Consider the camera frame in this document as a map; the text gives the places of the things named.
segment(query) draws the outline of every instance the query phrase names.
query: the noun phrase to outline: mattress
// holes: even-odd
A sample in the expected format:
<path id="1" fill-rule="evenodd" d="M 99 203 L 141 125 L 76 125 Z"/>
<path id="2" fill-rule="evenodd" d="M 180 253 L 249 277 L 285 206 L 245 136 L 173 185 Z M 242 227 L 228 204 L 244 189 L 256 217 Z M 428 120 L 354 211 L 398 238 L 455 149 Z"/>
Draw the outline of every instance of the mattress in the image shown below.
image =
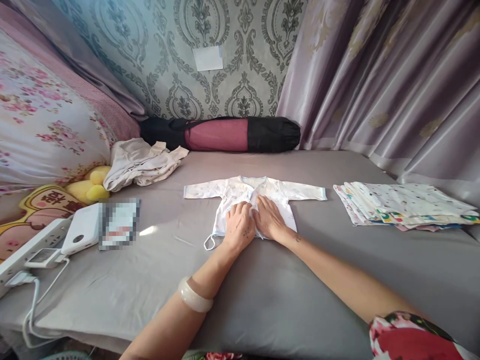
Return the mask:
<path id="1" fill-rule="evenodd" d="M 298 232 L 383 282 L 480 353 L 480 246 L 459 229 L 401 232 L 352 226 L 333 184 L 395 181 L 359 154 L 191 152 L 165 181 L 132 185 L 140 198 L 136 241 L 119 250 L 84 250 L 38 307 L 36 325 L 121 353 L 211 252 L 203 248 L 220 198 L 183 199 L 185 185 L 242 175 L 326 188 L 328 201 L 290 201 Z M 42 270 L 44 291 L 59 269 Z M 0 300 L 0 327 L 19 330 L 32 286 Z M 228 273 L 193 349 L 271 357 L 371 359 L 368 327 L 297 257 L 254 239 Z"/>

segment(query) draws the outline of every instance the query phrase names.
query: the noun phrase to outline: yoga mat bag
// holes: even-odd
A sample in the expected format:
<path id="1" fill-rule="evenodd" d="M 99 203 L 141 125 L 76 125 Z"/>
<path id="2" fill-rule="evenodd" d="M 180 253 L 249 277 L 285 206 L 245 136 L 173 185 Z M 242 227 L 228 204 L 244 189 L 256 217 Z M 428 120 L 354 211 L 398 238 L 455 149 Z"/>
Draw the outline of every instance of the yoga mat bag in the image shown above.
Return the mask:
<path id="1" fill-rule="evenodd" d="M 140 136 L 150 145 L 165 142 L 196 151 L 281 153 L 300 141 L 300 127 L 286 117 L 216 117 L 207 120 L 149 117 L 140 122 Z"/>

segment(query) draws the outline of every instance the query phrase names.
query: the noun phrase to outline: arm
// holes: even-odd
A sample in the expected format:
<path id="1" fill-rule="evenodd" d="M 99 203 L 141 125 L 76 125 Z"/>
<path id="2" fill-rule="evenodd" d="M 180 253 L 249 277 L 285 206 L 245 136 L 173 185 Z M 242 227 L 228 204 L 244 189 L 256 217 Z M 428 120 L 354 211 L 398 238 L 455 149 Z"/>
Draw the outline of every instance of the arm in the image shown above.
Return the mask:
<path id="1" fill-rule="evenodd" d="M 273 201 L 258 197 L 258 211 L 253 210 L 257 228 L 267 237 L 297 255 L 310 270 L 353 312 L 369 323 L 375 316 L 394 311 L 421 315 L 389 288 L 337 257 L 308 242 L 285 225 Z"/>
<path id="2" fill-rule="evenodd" d="M 213 299 L 239 254 L 255 236 L 249 217 L 252 205 L 234 205 L 226 215 L 226 235 L 206 263 L 188 280 L 191 289 Z M 160 309 L 121 356 L 120 360 L 181 359 L 204 322 L 206 314 L 184 303 L 178 291 Z"/>

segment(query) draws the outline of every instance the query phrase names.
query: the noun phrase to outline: pillow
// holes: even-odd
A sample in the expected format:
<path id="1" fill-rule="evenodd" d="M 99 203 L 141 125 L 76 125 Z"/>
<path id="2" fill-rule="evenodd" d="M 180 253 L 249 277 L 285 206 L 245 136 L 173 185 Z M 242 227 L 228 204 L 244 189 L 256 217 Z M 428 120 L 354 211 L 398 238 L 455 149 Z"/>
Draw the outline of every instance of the pillow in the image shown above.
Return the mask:
<path id="1" fill-rule="evenodd" d="M 66 219 L 84 206 L 58 185 L 44 185 L 34 190 L 18 205 L 26 215 L 0 225 L 0 264 L 53 220 Z"/>

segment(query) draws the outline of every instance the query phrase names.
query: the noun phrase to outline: white bangle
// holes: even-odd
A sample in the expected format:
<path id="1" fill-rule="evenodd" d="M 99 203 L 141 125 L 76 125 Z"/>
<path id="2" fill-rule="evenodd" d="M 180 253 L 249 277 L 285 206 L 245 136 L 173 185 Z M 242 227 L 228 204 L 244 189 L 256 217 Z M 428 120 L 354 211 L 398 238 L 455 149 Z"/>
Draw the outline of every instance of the white bangle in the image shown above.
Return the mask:
<path id="1" fill-rule="evenodd" d="M 201 297 L 187 283 L 188 277 L 184 277 L 178 284 L 180 297 L 187 306 L 197 313 L 208 313 L 214 304 L 213 300 Z"/>

